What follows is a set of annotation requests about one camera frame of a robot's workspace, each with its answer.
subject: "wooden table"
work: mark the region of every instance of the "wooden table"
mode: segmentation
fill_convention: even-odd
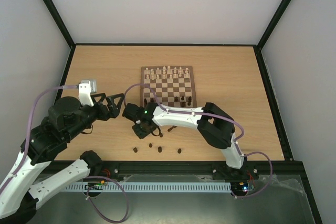
[[[239,140],[244,153],[262,151],[271,160],[284,160],[252,47],[77,46],[66,84],[96,79],[98,93],[123,93],[140,82],[141,67],[163,65],[193,66],[198,106],[213,102],[244,127],[245,136]],[[77,97],[78,93],[65,90],[66,95]],[[135,87],[126,100],[139,104],[139,95],[140,87]],[[167,132],[169,127],[163,127],[163,138],[149,135],[140,140],[132,125],[121,115],[107,122],[96,121],[93,133],[76,137],[57,160],[74,160],[87,150],[110,161],[225,160],[196,130],[178,127]],[[249,160],[265,158],[253,155]]]

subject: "black robotic arm segment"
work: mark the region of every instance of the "black robotic arm segment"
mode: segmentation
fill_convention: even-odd
[[[205,113],[220,115],[233,120],[231,116],[211,102],[207,102],[202,109]],[[212,117],[210,116],[202,115],[198,121],[198,131],[212,147],[219,149],[231,147],[232,134],[235,133],[234,125],[218,118],[213,118],[213,122],[211,123],[209,121],[211,119]]]
[[[119,115],[123,94],[107,97],[102,93],[91,97],[93,106],[82,106],[74,97],[63,97],[49,108],[48,116],[42,120],[41,125],[30,132],[28,156],[32,165],[54,160],[72,139],[91,128],[95,120],[107,121]],[[22,151],[24,147],[25,142],[21,145]]]

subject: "white perforated cable channel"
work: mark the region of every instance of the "white perforated cable channel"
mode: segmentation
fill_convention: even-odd
[[[231,193],[230,183],[153,183],[125,182],[120,183],[126,193]],[[83,192],[88,188],[87,182],[75,182],[62,192]],[[113,183],[99,186],[90,192],[117,193],[120,189]]]

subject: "black metal frame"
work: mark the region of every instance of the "black metal frame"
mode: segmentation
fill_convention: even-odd
[[[50,14],[55,20],[58,28],[64,36],[67,44],[70,48],[70,54],[66,67],[61,79],[61,85],[64,85],[67,79],[69,68],[71,66],[71,61],[74,56],[76,46],[82,45],[113,45],[113,46],[248,46],[253,47],[256,59],[258,62],[258,67],[260,70],[261,78],[264,83],[267,99],[272,112],[273,120],[277,129],[279,136],[279,141],[281,144],[282,152],[284,154],[285,161],[272,161],[274,173],[276,174],[286,174],[286,175],[300,175],[304,189],[308,196],[308,201],[310,208],[316,223],[322,223],[319,211],[317,209],[316,202],[314,200],[313,193],[307,178],[307,174],[302,162],[294,161],[293,155],[290,149],[290,145],[286,136],[286,131],[280,116],[277,100],[274,95],[274,91],[269,79],[269,75],[266,69],[266,65],[261,53],[262,48],[266,44],[268,38],[273,32],[274,28],[278,24],[280,18],[285,12],[287,6],[291,0],[282,0],[277,11],[275,12],[273,18],[271,19],[269,25],[267,26],[264,34],[262,35],[258,45],[240,45],[240,44],[136,44],[136,43],[77,43],[73,41],[69,31],[67,30],[62,18],[60,17],[54,3],[52,0],[43,0],[47,6]],[[56,95],[56,100],[61,97],[61,90]],[[54,161],[45,170],[45,174],[54,174],[68,165],[72,161]],[[106,161],[104,166],[112,171],[112,177],[118,179],[123,174],[194,174],[194,175],[213,175],[214,179],[225,179],[227,181],[234,182],[237,179],[227,176],[223,173],[218,172],[222,167],[225,166],[225,162],[129,162],[129,161]],[[270,167],[267,161],[248,161],[247,167],[249,170],[257,169],[257,174],[269,174]]]

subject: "black bracket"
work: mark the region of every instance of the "black bracket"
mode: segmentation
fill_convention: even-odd
[[[110,118],[116,118],[120,114],[121,105],[125,95],[120,93],[107,97],[105,93],[100,93],[91,95],[91,98],[94,105],[99,107],[100,113],[98,114],[98,120],[107,121]],[[119,98],[119,101],[116,104],[114,100],[117,98]],[[103,104],[104,100],[107,101],[107,106]]]

